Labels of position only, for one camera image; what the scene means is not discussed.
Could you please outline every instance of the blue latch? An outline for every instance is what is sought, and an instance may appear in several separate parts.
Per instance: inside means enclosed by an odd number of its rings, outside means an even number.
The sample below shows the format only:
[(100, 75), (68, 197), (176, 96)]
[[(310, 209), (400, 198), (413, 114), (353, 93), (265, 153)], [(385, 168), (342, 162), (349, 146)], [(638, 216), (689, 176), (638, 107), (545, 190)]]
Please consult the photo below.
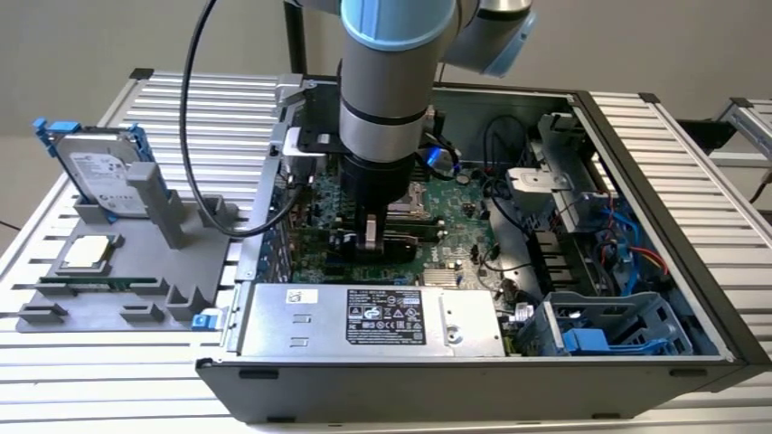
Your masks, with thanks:
[(652, 339), (640, 345), (608, 345), (598, 328), (572, 328), (562, 333), (562, 343), (572, 355), (654, 355), (666, 347), (666, 339)]
[(193, 321), (190, 321), (190, 330), (194, 332), (210, 332), (217, 330), (217, 320), (218, 316), (196, 314), (193, 315)]
[(72, 134), (81, 129), (81, 124), (73, 120), (57, 120), (48, 127), (48, 132), (56, 134)]

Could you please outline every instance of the hard drive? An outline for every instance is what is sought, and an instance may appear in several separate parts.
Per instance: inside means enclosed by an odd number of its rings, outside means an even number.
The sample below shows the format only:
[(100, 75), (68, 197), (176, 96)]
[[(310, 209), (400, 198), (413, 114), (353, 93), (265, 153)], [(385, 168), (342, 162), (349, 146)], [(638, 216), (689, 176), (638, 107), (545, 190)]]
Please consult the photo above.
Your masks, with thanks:
[[(57, 121), (48, 126), (42, 118), (34, 121), (33, 127), (48, 154), (64, 167), (82, 203), (98, 204), (114, 218), (145, 218), (138, 193), (125, 182), (133, 162), (154, 161), (145, 131), (136, 125), (85, 127), (72, 121)], [(168, 193), (162, 179), (160, 182)]]

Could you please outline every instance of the aluminum extrusion table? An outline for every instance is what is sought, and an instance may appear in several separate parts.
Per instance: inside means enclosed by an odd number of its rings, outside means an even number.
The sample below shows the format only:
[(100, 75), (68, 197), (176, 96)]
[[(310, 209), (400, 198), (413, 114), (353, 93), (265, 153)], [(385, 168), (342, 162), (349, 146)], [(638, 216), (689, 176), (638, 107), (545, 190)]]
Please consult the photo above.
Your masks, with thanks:
[[(246, 218), (268, 151), (273, 117), (274, 77), (197, 75), (190, 89), (189, 141), (196, 178), (205, 193), (236, 202)], [(154, 72), (148, 80), (129, 80), (100, 125), (138, 122), (169, 188), (189, 198), (177, 140), (178, 74)], [(658, 105), (633, 94), (596, 93), (593, 97), (632, 156), (652, 175), (652, 183), (716, 280), (772, 354), (772, 258), (768, 227), (733, 196), (713, 164), (694, 152)], [(689, 192), (714, 189), (709, 202)], [(198, 380), (192, 361), (202, 347), (220, 342), (220, 333), (125, 332), (18, 334), (13, 313), (32, 297), (32, 284), (57, 256), (77, 221), (74, 189), (66, 177), (24, 225), (0, 259), (0, 430), (2, 432), (570, 432), (682, 434), (772, 431), (772, 373), (724, 392), (678, 397), (633, 420), (468, 424), (264, 425), (248, 427), (228, 411)], [(757, 246), (762, 258), (738, 258), (728, 239)], [(240, 243), (233, 242), (222, 263), (217, 306), (230, 305)]]

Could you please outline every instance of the hard drive label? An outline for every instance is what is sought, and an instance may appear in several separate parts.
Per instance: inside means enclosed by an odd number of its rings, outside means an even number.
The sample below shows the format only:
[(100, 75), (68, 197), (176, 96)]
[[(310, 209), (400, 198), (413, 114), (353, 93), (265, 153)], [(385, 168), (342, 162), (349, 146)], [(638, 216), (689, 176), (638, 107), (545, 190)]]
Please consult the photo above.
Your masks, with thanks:
[(114, 156), (72, 152), (69, 160), (88, 192), (98, 204), (117, 215), (146, 214), (136, 189), (125, 184), (126, 166)]

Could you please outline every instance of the power supply label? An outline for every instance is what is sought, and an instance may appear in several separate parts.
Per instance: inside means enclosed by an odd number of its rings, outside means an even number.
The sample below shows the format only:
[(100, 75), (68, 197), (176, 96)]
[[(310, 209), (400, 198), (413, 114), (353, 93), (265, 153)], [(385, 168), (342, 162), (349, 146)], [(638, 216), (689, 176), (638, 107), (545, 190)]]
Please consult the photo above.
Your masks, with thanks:
[(354, 345), (425, 345), (421, 291), (349, 289), (346, 340)]

